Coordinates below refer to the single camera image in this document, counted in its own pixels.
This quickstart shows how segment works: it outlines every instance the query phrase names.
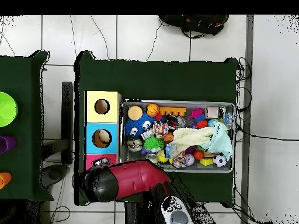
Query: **backpack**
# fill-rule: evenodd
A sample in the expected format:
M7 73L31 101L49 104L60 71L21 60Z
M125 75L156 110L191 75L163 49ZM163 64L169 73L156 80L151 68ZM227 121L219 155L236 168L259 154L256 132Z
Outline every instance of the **backpack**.
M197 39L204 34L216 35L227 22L229 15L159 15L162 23L179 27L182 33L191 39ZM195 31L201 35L188 36L186 33Z

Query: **gray tray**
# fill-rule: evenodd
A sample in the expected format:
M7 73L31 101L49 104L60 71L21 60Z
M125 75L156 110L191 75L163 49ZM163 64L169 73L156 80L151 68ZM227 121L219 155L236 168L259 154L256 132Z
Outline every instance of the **gray tray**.
M215 165L203 166L199 161L195 161L191 166L186 166L182 169L174 168L169 162L160 163L159 166L164 169L166 172L180 172L180 173L229 173L234 169L235 164L235 126L236 126L236 108L232 103L225 102L204 102L204 101L163 101L163 100L124 100L121 104L122 112L124 113L120 123L120 162L125 162L129 160L141 160L145 159L145 155L142 155L140 152L132 152L128 150L127 147L127 137L124 136L124 124L128 120L127 112L131 106L140 106L143 112L146 112L146 107L150 103L156 103L159 107L185 107L186 112L184 119L186 121L186 126L191 127L194 125L194 122L189 119L192 110L196 108L205 108L206 106L222 106L225 107L226 112L230 112L234 116L232 123L232 128L229 131L229 136L232 142L232 158L227 162L223 167L217 167Z

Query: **light blue cloth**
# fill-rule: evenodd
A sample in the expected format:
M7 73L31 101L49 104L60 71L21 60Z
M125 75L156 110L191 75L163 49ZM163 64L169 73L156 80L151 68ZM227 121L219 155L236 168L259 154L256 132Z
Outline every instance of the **light blue cloth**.
M200 146L211 153L222 153L227 161L232 156L232 145L230 137L227 134L227 127L221 122L214 124L211 140Z

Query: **purple cup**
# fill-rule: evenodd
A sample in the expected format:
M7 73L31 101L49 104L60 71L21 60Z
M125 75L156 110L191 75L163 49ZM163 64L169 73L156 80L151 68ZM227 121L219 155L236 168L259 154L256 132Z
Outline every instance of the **purple cup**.
M16 138L12 136L0 136L0 154L13 149L16 144Z

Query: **dark green tablecloth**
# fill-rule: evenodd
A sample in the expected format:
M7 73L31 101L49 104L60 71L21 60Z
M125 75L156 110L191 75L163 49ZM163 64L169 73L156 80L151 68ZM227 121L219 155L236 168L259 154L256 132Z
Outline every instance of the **dark green tablecloth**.
M40 185L42 122L40 75L47 51L36 51L29 58L0 57L0 91L18 104L18 116L0 127L0 136L13 136L16 148L0 154L0 172L9 172L11 182L0 190L0 199L52 200Z
M138 62L95 60L89 51L81 52L75 63L79 81L79 130L84 133L86 90L117 91L122 99L188 100L235 104L237 61L225 62ZM84 136L79 135L79 170L82 171ZM233 171L217 173L177 173L196 201L224 202L232 206ZM179 185L180 180L174 176Z

